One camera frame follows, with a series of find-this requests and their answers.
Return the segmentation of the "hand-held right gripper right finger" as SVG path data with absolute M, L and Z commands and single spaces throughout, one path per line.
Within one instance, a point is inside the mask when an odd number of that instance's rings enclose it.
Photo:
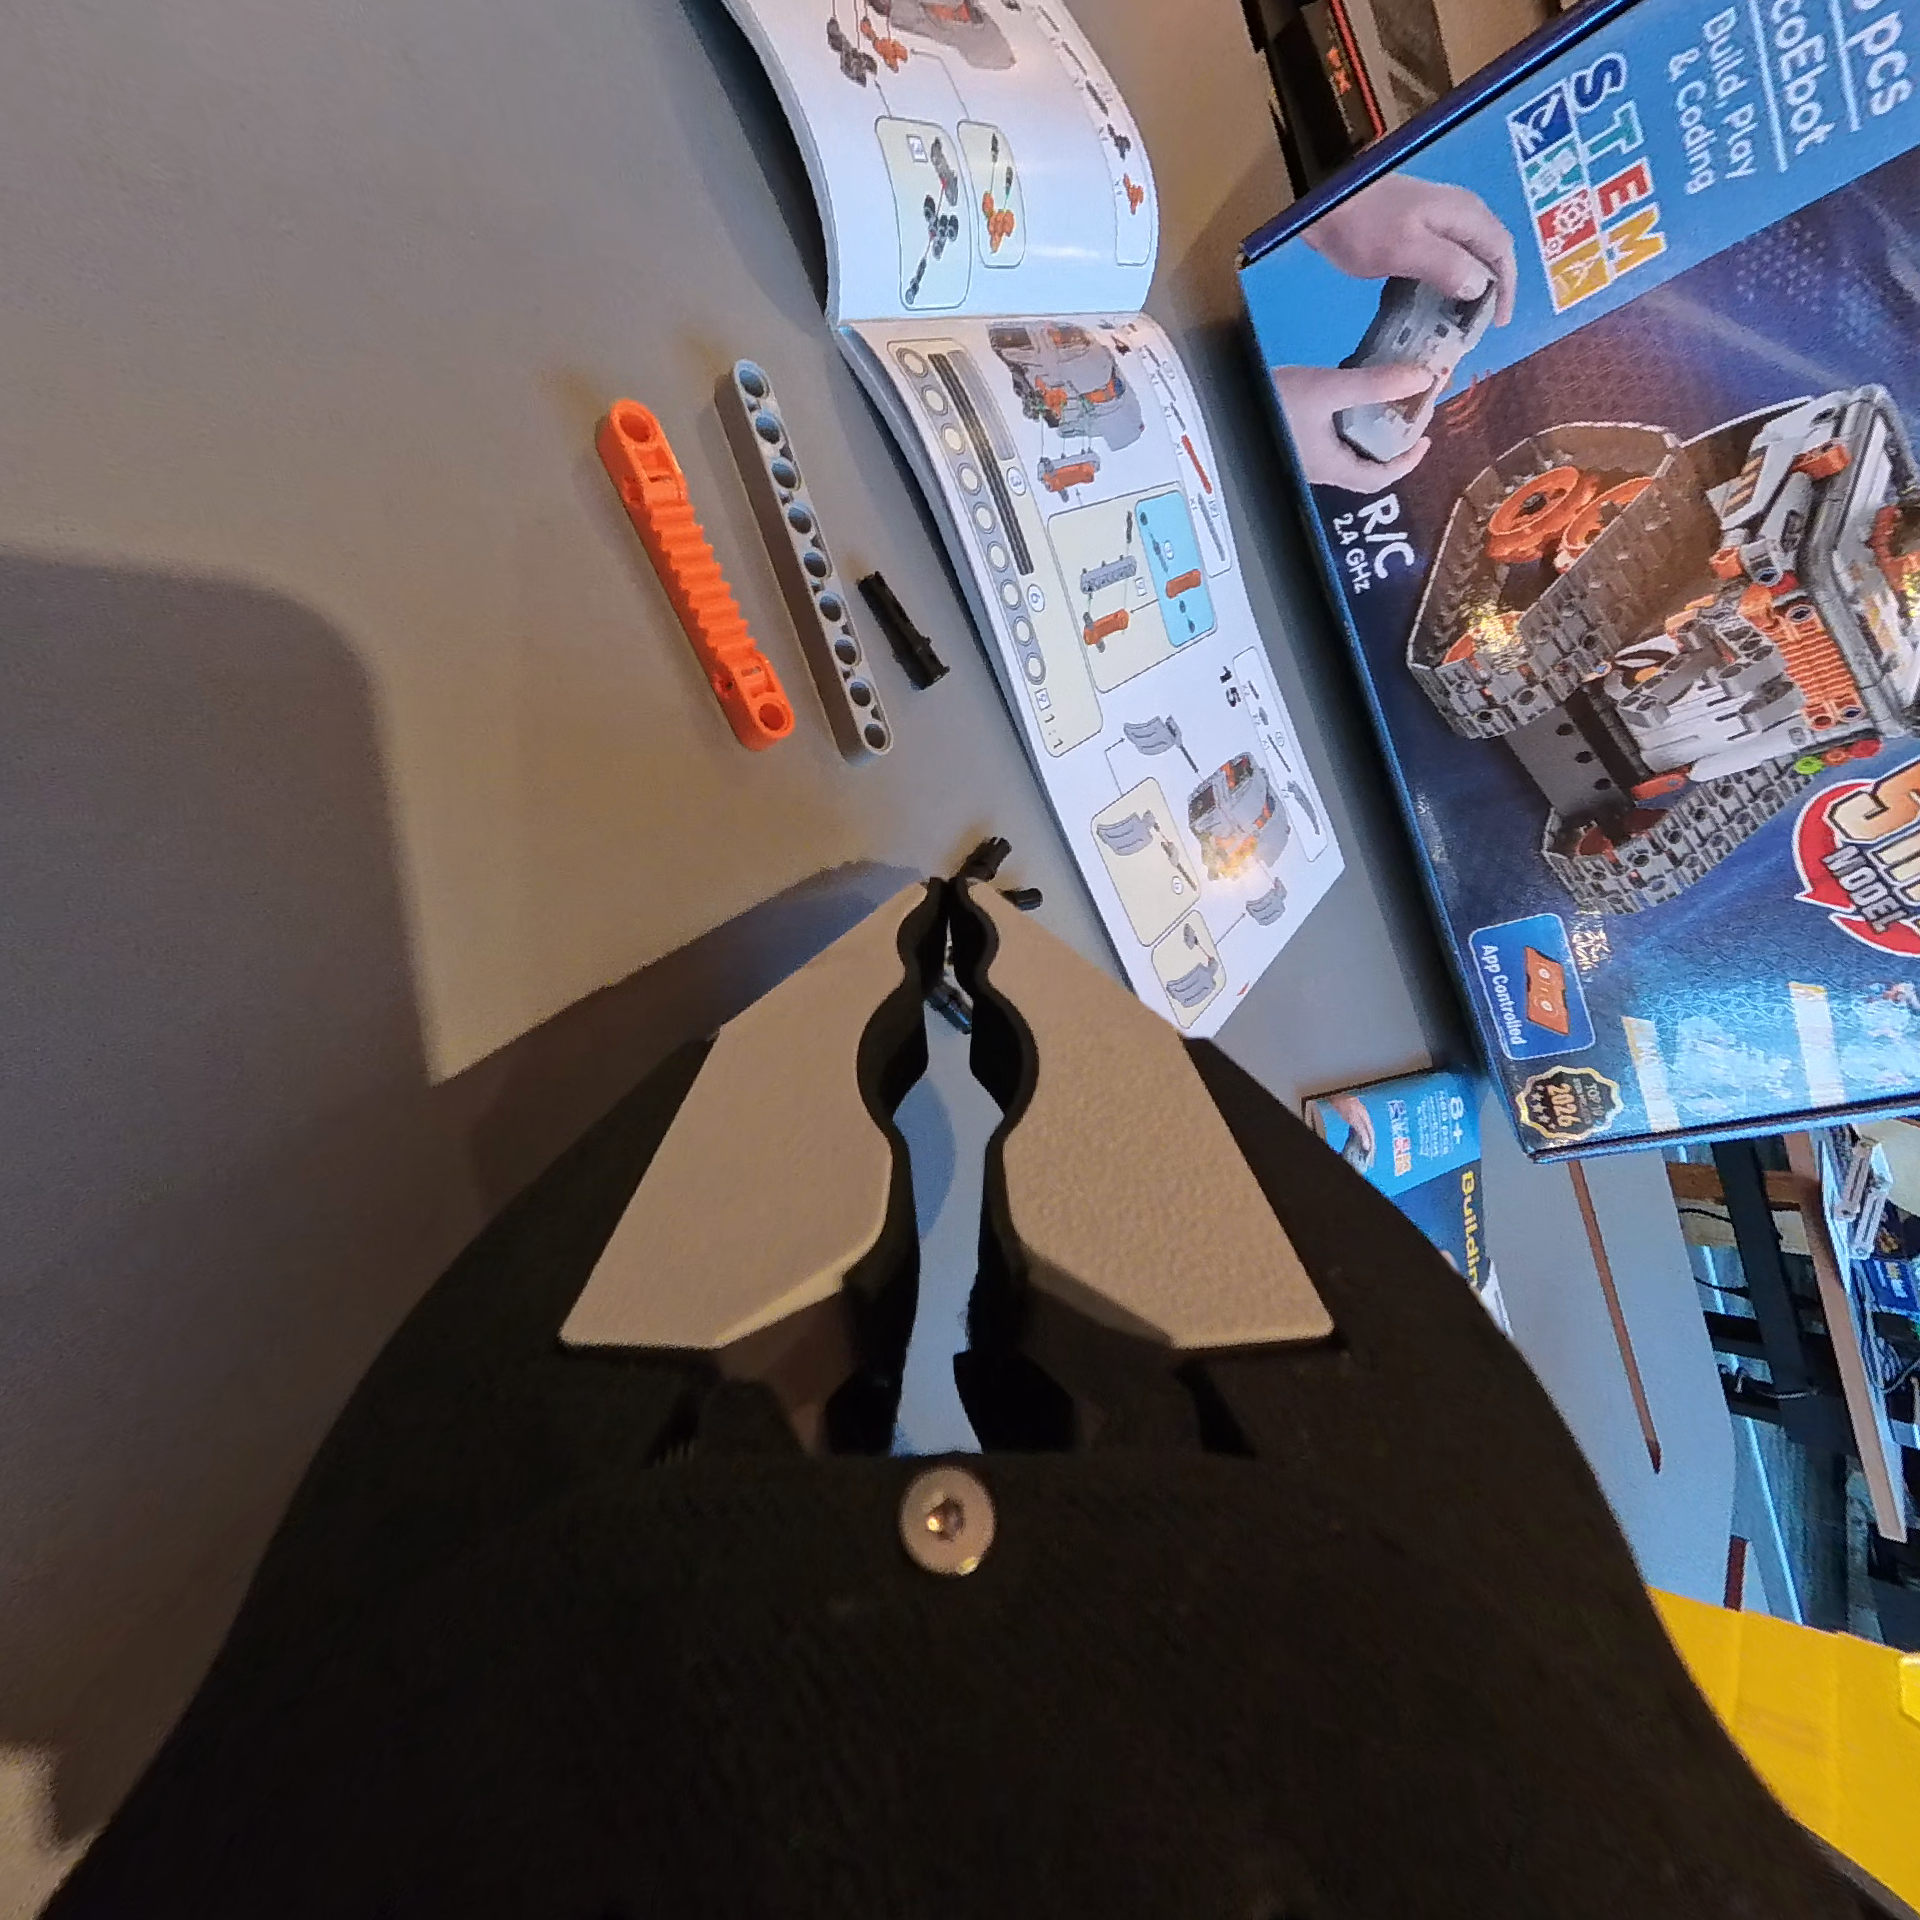
M 950 882 L 984 1152 L 968 1346 L 991 1453 L 1248 1453 L 1214 1360 L 1332 1321 L 1177 1026 L 985 879 Z

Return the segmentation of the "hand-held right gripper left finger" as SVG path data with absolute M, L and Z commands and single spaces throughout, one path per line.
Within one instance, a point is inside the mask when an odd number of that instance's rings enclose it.
M 945 885 L 913 882 L 716 1031 L 569 1348 L 696 1360 L 770 1388 L 808 1444 L 889 1450 L 921 1269 L 896 1112 L 945 949 Z

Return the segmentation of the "long black pin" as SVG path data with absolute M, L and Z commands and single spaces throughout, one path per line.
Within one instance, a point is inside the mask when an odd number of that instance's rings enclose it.
M 950 674 L 950 662 L 940 655 L 931 634 L 921 630 L 879 569 L 857 580 L 857 591 L 914 688 L 934 688 Z

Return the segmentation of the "blue cover booklet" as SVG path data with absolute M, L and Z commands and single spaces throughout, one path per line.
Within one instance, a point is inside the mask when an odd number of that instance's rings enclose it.
M 1479 1100 L 1478 1074 L 1427 1069 L 1315 1094 L 1304 1117 L 1423 1229 L 1500 1330 L 1513 1334 L 1487 1238 Z

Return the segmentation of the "blue toy robot box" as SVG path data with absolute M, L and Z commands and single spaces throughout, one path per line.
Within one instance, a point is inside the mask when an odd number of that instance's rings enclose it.
M 1244 241 L 1534 1159 L 1916 1111 L 1916 26 L 1578 4 Z

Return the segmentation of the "orange toothed beam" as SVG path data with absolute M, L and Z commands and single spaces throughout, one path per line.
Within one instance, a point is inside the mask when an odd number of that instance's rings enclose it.
M 794 706 L 742 612 L 658 417 L 638 400 L 615 397 L 595 444 L 737 740 L 751 751 L 787 740 Z

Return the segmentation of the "grey holed beam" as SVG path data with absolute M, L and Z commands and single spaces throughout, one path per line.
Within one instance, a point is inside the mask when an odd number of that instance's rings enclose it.
M 716 410 L 836 750 L 851 762 L 876 761 L 894 748 L 891 720 L 767 367 L 737 358 L 719 376 Z

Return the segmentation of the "yellow plastic bin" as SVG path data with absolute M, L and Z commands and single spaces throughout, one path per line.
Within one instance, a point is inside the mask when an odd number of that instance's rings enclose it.
M 1728 1734 L 1896 1916 L 1919 1906 L 1919 1654 L 1649 1591 Z

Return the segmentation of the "open instruction booklet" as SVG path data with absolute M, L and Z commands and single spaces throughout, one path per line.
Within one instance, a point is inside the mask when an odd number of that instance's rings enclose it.
M 943 527 L 1139 996 L 1210 1039 L 1342 874 L 1146 314 L 1162 199 L 1062 1 L 746 1 L 824 217 L 827 321 Z

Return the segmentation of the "black box red print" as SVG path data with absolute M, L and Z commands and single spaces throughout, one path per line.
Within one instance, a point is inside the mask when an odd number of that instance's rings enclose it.
M 1385 109 L 1356 15 L 1344 4 L 1311 1 L 1304 6 L 1304 23 L 1347 140 L 1359 150 L 1378 141 L 1385 133 Z

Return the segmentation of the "black metal desk frame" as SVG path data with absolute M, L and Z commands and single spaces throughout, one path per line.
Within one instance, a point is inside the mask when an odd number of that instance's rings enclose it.
M 1812 1278 L 1793 1266 L 1810 1260 L 1785 1250 L 1774 1223 L 1761 1149 L 1751 1140 L 1718 1143 L 1713 1174 L 1735 1237 L 1746 1312 L 1705 1312 L 1719 1358 L 1753 1360 L 1764 1377 L 1726 1376 L 1728 1408 L 1751 1422 L 1774 1423 L 1817 1453 L 1862 1457 L 1849 1402 L 1840 1383 L 1833 1317 Z

